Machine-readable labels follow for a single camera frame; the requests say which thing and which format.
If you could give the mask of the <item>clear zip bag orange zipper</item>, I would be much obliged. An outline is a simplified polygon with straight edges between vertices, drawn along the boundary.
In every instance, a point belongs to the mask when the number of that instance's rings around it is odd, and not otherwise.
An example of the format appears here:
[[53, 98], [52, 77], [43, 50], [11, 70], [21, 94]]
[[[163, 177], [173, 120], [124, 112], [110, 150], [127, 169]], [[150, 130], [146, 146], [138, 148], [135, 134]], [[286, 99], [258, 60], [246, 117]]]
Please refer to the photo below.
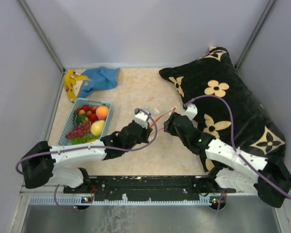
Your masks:
[[155, 120], [158, 132], [164, 129], [164, 122], [176, 109], [177, 106], [147, 107], [147, 110], [151, 113], [152, 118]]

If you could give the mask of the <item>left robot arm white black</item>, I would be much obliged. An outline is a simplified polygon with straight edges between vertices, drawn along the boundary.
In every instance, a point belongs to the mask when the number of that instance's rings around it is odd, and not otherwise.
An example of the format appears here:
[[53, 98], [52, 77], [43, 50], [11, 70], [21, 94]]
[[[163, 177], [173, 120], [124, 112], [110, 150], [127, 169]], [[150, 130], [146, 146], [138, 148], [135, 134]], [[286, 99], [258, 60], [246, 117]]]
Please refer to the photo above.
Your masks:
[[22, 157], [25, 187], [34, 189], [45, 184], [59, 184], [84, 193], [91, 187], [86, 169], [68, 168], [68, 165], [118, 158], [136, 145], [148, 143], [151, 132], [150, 127], [144, 128], [132, 121], [121, 131], [90, 143], [51, 147], [47, 141], [39, 142]]

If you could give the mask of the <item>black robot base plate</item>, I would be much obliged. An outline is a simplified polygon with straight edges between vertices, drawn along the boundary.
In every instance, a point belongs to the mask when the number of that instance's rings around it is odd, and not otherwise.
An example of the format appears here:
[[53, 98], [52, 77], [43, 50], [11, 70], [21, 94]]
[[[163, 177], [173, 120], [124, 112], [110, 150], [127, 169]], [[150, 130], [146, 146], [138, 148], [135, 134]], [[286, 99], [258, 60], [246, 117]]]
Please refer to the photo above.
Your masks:
[[81, 186], [64, 187], [65, 194], [94, 195], [96, 201], [184, 201], [223, 189], [206, 176], [91, 176]]

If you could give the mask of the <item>yellow pear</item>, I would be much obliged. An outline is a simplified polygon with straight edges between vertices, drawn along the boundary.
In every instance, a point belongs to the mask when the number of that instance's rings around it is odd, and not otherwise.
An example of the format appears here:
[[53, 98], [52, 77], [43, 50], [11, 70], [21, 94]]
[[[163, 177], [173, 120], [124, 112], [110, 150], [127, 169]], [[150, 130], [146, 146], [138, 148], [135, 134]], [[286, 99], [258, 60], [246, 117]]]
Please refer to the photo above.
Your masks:
[[90, 132], [94, 136], [100, 136], [102, 134], [103, 128], [105, 125], [104, 120], [95, 121], [90, 128]]

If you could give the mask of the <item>orange peach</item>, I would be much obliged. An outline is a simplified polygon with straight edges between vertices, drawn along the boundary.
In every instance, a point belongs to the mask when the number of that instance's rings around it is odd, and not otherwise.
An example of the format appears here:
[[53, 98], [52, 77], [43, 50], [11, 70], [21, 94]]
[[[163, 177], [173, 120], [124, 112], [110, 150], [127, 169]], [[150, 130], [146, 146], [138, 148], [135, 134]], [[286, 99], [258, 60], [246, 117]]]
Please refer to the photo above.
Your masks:
[[96, 109], [96, 116], [99, 120], [105, 120], [108, 116], [109, 108], [106, 105], [99, 106]]

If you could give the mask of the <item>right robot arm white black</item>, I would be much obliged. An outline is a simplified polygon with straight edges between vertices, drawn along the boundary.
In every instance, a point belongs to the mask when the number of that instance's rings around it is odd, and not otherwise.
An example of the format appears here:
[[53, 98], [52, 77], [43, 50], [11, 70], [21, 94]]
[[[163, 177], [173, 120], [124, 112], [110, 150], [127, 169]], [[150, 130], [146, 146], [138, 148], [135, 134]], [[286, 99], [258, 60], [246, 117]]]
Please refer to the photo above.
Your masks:
[[178, 137], [199, 156], [203, 167], [212, 160], [207, 187], [212, 192], [234, 189], [256, 194], [263, 202], [280, 208], [291, 189], [291, 174], [283, 159], [260, 157], [234, 149], [214, 136], [195, 128], [187, 116], [172, 113], [163, 124], [164, 132]]

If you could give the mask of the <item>light blue plastic basket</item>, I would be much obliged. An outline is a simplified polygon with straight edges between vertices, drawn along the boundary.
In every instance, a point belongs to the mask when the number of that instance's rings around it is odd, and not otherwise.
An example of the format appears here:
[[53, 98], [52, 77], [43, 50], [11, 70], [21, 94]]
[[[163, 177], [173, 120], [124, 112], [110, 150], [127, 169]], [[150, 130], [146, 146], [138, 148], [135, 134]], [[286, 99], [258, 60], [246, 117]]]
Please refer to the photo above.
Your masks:
[[77, 123], [77, 116], [75, 114], [75, 111], [81, 107], [83, 107], [84, 105], [88, 105], [89, 107], [99, 107], [99, 106], [107, 106], [109, 108], [109, 112], [108, 115], [106, 117], [105, 120], [105, 124], [102, 128], [102, 133], [101, 135], [99, 135], [97, 137], [97, 139], [100, 139], [101, 137], [105, 136], [109, 127], [109, 124], [111, 122], [111, 118], [112, 118], [112, 112], [113, 112], [113, 107], [111, 102], [109, 101], [93, 101], [93, 100], [89, 100], [89, 99], [85, 99], [85, 98], [78, 98], [76, 99], [75, 103], [73, 104], [72, 110], [70, 111], [69, 117], [66, 121], [66, 124], [64, 126], [64, 129], [61, 133], [60, 138], [58, 139], [57, 145], [59, 146], [68, 146], [68, 145], [73, 145], [74, 143], [72, 142], [73, 139], [70, 138], [66, 138], [66, 135], [74, 130], [78, 123]]

